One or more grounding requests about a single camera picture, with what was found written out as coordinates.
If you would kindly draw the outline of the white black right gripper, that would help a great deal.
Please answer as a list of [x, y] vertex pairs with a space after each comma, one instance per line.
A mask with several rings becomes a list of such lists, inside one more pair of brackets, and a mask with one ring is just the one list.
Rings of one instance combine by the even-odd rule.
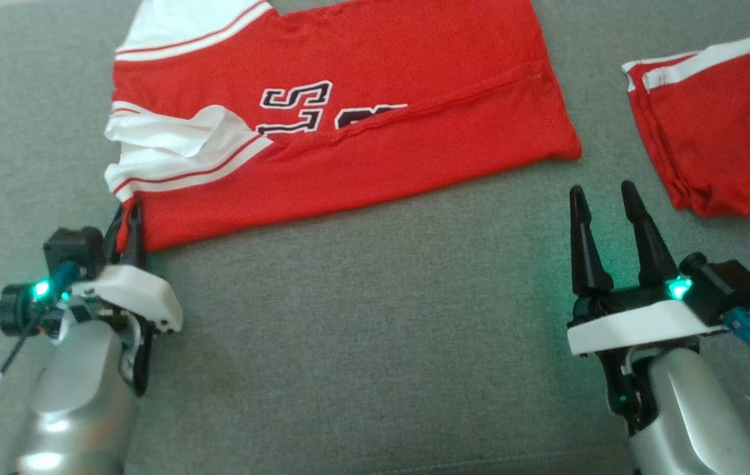
[[579, 185], [571, 187], [571, 277], [574, 295], [581, 297], [575, 301], [573, 320], [567, 325], [571, 354], [598, 354], [724, 332], [723, 324], [704, 322], [683, 301], [692, 290], [692, 283], [668, 282], [679, 276], [670, 250], [633, 181], [622, 181], [620, 189], [636, 238], [638, 282], [646, 288], [597, 294], [614, 289], [615, 283], [599, 257], [583, 189]]

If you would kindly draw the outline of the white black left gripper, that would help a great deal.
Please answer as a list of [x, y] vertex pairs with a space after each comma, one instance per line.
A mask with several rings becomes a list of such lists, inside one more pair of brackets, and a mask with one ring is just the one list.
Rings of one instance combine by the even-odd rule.
[[[125, 209], [118, 205], [104, 234], [104, 256], [107, 263], [121, 261], [119, 236]], [[183, 310], [170, 283], [146, 270], [146, 247], [142, 228], [142, 207], [131, 205], [127, 217], [125, 265], [106, 265], [97, 278], [73, 284], [73, 294], [91, 296], [114, 304], [155, 324], [164, 333], [181, 332]]]

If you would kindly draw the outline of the red shorts with white stripe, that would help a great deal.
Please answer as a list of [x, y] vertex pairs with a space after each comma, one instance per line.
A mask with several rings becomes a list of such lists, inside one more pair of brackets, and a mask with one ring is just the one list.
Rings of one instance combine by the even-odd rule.
[[750, 37], [623, 64], [646, 152], [671, 204], [750, 215]]

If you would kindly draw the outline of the red jersey with white trim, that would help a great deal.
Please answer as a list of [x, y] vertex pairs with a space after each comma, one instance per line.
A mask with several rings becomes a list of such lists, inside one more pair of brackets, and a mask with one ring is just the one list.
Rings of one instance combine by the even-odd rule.
[[104, 135], [151, 251], [582, 156], [531, 0], [141, 0]]

